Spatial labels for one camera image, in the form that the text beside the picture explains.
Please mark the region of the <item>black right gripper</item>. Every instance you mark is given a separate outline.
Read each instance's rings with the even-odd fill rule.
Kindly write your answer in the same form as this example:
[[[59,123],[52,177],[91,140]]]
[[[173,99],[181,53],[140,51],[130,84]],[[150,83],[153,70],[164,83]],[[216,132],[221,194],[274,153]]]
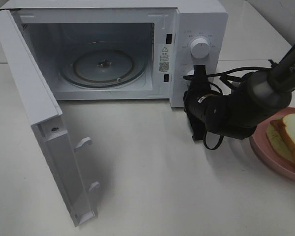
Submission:
[[[224,139],[226,96],[221,88],[207,79],[205,65],[194,65],[194,79],[183,98],[193,141],[207,141],[207,134]]]

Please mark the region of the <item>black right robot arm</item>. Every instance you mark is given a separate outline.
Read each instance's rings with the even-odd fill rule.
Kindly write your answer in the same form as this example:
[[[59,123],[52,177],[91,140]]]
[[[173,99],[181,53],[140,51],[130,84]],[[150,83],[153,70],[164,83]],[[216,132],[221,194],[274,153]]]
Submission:
[[[207,133],[245,139],[259,123],[288,107],[295,90],[295,44],[279,63],[265,67],[239,67],[207,74],[195,65],[185,92],[184,110],[194,141],[206,141]]]

